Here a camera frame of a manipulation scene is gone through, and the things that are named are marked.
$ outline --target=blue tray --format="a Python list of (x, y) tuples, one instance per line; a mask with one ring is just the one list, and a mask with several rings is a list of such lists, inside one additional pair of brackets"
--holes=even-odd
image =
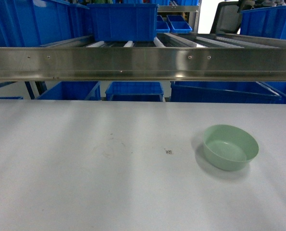
[(161, 15), (157, 15), (157, 21), (164, 21)]
[(181, 15), (167, 15), (166, 19), (167, 22), (185, 22)]
[(168, 22), (168, 26), (171, 29), (172, 33), (179, 33), (179, 34), (185, 34), (192, 31), (192, 28), (189, 26), (189, 24), (184, 22)]
[(170, 28), (165, 21), (157, 21), (157, 33), (169, 33)]
[(88, 4), (96, 41), (153, 41), (156, 4)]
[(259, 82), (172, 82), (172, 102), (274, 103), (281, 99)]
[(108, 101), (162, 102), (164, 93), (159, 82), (112, 82), (105, 94)]
[(286, 39), (286, 6), (242, 12), (241, 35)]
[(60, 82), (40, 95), (38, 100), (101, 100), (100, 82)]

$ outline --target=blue storage crate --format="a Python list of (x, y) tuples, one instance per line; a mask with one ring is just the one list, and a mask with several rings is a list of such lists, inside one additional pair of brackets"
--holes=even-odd
[(90, 33), (91, 15), (89, 14), (89, 8), (81, 4), (70, 4), (69, 5), (69, 20), (71, 36), (73, 38), (82, 37)]
[(170, 28), (165, 21), (157, 21), (157, 33), (168, 33)]
[(177, 4), (180, 6), (197, 6), (199, 0), (177, 0)]
[(70, 39), (68, 5), (63, 0), (0, 0), (0, 47)]
[(185, 22), (185, 19), (181, 15), (167, 15), (167, 22)]
[(168, 6), (170, 4), (170, 0), (150, 0), (152, 4), (159, 4), (160, 6)]
[(60, 82), (45, 91), (38, 100), (101, 100), (100, 82)]
[(124, 4), (143, 4), (143, 0), (122, 0)]
[(158, 22), (158, 21), (164, 21), (164, 19), (162, 18), (161, 15), (157, 15), (157, 22)]
[(240, 34), (286, 39), (286, 6), (243, 11)]
[(173, 33), (184, 34), (192, 31), (192, 28), (181, 15), (168, 15), (167, 23)]
[(168, 22), (168, 26), (172, 33), (185, 34), (192, 31), (192, 28), (187, 22)]
[(156, 4), (88, 4), (96, 41), (153, 41)]
[(105, 94), (108, 101), (162, 102), (164, 93), (159, 82), (112, 82)]
[(22, 96), (14, 96), (14, 97), (0, 97), (0, 100), (22, 100)]
[(259, 82), (172, 82), (172, 102), (274, 103), (281, 99)]
[(281, 100), (275, 103), (286, 104), (286, 82), (265, 82), (263, 84), (282, 96)]

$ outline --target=stainless steel beam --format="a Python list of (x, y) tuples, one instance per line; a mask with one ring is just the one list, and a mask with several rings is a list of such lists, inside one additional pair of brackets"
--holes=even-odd
[(0, 48), (0, 81), (286, 81), (286, 49)]

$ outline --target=white wall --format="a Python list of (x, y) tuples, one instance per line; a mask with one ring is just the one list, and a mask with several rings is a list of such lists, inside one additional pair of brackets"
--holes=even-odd
[(199, 16), (199, 33), (209, 34), (218, 4), (224, 0), (202, 0)]

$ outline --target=metal frame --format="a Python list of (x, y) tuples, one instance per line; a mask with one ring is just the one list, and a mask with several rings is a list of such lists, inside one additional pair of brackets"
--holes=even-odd
[(167, 13), (167, 12), (189, 12), (188, 24), (192, 27), (193, 32), (197, 33), (199, 29), (199, 13), (201, 1), (199, 0), (198, 6), (178, 6), (178, 5), (170, 5), (170, 6), (159, 6), (159, 13)]
[[(163, 41), (166, 36), (158, 37)], [(250, 40), (276, 48), (221, 48), (224, 41), (217, 42), (219, 35), (177, 37), (192, 44), (201, 42), (197, 37), (205, 38), (215, 48), (0, 48), (0, 81), (286, 81), (286, 40), (222, 35), (230, 42)]]

